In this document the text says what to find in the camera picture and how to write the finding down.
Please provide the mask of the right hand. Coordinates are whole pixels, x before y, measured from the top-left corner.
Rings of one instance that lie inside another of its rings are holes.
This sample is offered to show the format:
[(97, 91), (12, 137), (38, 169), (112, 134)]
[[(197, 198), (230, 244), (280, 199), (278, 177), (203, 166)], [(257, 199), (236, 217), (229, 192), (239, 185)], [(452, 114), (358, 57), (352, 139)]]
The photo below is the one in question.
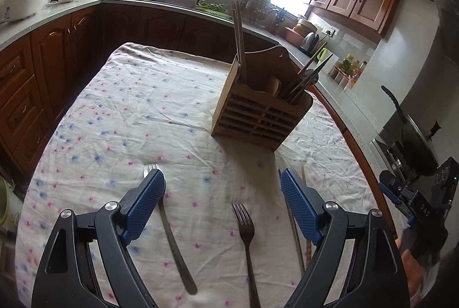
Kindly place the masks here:
[(425, 269), (414, 259), (409, 250), (401, 253), (401, 260), (409, 287), (411, 307), (415, 307), (433, 288), (439, 271), (439, 264)]

